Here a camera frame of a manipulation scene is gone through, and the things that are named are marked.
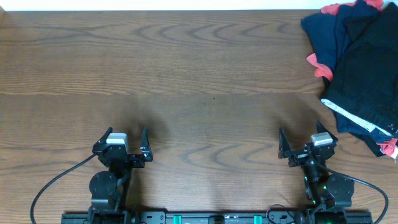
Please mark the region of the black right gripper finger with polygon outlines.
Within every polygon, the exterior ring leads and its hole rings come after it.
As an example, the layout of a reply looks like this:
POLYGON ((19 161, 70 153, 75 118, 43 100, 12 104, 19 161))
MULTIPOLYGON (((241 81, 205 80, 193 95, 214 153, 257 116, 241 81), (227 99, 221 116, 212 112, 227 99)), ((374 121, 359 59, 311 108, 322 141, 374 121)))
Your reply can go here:
POLYGON ((328 133, 334 142, 338 142, 338 138, 335 135, 333 135, 333 133, 330 132, 326 127, 324 127, 324 125, 322 125, 322 123, 319 120, 316 121, 316 128, 318 134, 328 133))
POLYGON ((282 128, 279 128, 279 150, 278 158, 285 159, 290 157, 292 148, 282 128))

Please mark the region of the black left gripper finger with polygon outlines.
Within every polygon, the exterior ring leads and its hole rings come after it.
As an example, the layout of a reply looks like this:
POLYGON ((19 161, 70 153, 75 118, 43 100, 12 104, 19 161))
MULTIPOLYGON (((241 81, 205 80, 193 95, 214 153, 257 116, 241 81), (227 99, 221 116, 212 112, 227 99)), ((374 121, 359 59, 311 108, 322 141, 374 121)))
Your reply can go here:
POLYGON ((107 138, 108 138, 108 136, 109 136, 112 132, 113 132, 112 127, 109 127, 109 128, 106 130, 106 132, 101 136, 101 138, 98 140, 98 142, 99 142, 100 144, 105 144, 105 143, 106 143, 106 140, 107 140, 107 138))
POLYGON ((141 143, 140 143, 140 150, 144 155, 150 154, 150 144, 147 135, 147 128, 143 129, 141 143))

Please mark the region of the black shorts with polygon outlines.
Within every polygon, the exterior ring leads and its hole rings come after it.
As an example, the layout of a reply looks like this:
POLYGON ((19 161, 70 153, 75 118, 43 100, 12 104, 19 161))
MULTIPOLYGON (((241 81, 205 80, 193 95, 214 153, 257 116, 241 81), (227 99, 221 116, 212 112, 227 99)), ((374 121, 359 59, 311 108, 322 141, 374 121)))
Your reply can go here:
POLYGON ((376 156, 397 158, 397 5, 343 20, 351 41, 321 102, 337 130, 365 141, 376 156))

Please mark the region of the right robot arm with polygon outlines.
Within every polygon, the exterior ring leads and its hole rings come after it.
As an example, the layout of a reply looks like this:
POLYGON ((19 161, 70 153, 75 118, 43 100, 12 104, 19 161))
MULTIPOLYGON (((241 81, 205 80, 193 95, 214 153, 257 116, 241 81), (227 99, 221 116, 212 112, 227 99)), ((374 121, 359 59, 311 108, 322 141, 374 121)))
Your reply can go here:
POLYGON ((293 150, 283 129, 279 129, 279 159, 287 159, 289 167, 300 167, 304 174, 305 193, 313 208, 306 208, 294 216, 295 223, 346 223, 345 208, 352 206, 354 182, 332 174, 326 160, 335 154, 338 138, 321 122, 317 133, 301 150, 293 150))

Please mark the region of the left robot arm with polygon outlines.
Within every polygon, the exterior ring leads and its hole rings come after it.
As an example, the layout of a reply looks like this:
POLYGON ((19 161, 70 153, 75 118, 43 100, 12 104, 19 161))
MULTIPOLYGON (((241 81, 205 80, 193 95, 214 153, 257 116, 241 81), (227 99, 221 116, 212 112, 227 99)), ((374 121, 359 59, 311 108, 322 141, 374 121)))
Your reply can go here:
POLYGON ((92 152, 108 169, 95 174, 89 184, 91 207, 88 223, 139 223, 140 218, 125 206, 133 169, 153 161, 147 128, 143 129, 140 154, 129 153, 128 137, 112 128, 93 145, 92 152))

